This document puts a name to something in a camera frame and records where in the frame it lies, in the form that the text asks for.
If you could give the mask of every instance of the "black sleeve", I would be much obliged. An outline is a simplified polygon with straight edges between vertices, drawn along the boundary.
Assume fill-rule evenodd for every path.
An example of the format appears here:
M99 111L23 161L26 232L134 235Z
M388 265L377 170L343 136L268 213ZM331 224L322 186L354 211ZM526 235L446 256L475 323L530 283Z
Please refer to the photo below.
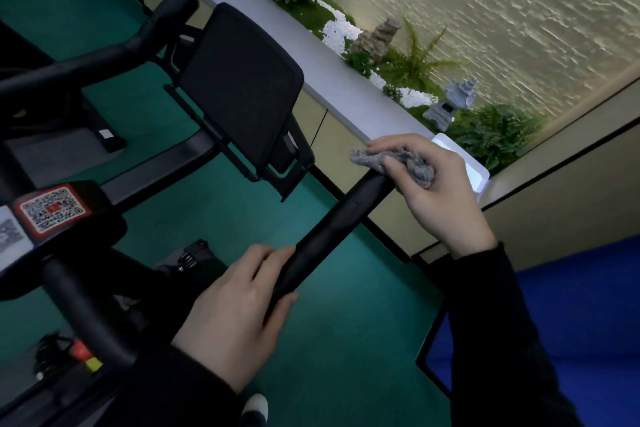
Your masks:
M452 425L581 426L502 245L446 266Z
M236 393L219 377L166 346L143 354L100 418L107 426L236 426L240 418Z

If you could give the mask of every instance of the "yellow tag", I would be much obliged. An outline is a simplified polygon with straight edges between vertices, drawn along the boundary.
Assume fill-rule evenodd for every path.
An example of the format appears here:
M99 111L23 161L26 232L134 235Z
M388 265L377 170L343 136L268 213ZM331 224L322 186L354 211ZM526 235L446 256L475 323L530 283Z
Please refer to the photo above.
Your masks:
M102 367L102 363L98 358L91 358L85 361L84 364L87 366L87 368L89 368L89 370L91 370L92 373L95 373Z

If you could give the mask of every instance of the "shoe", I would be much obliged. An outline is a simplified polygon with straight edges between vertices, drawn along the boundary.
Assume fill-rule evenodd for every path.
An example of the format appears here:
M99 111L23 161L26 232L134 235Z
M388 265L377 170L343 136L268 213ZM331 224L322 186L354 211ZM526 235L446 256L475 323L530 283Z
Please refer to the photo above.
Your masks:
M266 427L269 416L269 404L264 395L256 393L244 404L241 427Z

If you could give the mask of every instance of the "finger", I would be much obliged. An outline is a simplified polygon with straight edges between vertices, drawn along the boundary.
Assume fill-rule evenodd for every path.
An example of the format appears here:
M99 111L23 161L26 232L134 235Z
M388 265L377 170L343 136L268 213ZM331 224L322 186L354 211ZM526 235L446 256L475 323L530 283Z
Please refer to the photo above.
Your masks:
M273 253L273 248L267 245L251 245L236 263L231 265L230 274L234 280L241 280L249 284L262 262Z
M291 255L296 251L295 245L285 246L269 255L264 261L253 283L260 287L271 298L273 287L276 285L282 266L287 263Z
M262 340L265 342L267 348L269 348L271 352L276 349L280 331L282 331L282 327L287 320L287 316L289 315L291 306L296 300L298 300L297 292L287 294L282 299L280 299L276 304L276 307L273 308L271 316L269 316L267 323L262 329Z
M387 174L396 182L397 187L400 188L405 199L411 199L424 191L409 175L406 166L402 162L398 162L393 157L386 156L382 163L387 170Z
M385 150L396 150L403 147L417 152L429 164L433 164L436 167L438 164L445 162L449 157L449 153L451 153L451 151L443 149L417 133L400 133L398 135L380 137L380 139L372 140L367 150L369 153L376 154Z

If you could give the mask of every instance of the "red qr code sticker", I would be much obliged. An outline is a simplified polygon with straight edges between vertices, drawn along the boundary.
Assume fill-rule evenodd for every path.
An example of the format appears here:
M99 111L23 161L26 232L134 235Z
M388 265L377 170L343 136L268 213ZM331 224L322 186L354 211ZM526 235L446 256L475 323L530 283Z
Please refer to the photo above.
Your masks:
M18 208L29 228L38 235L46 235L62 225L92 214L67 185L30 197Z

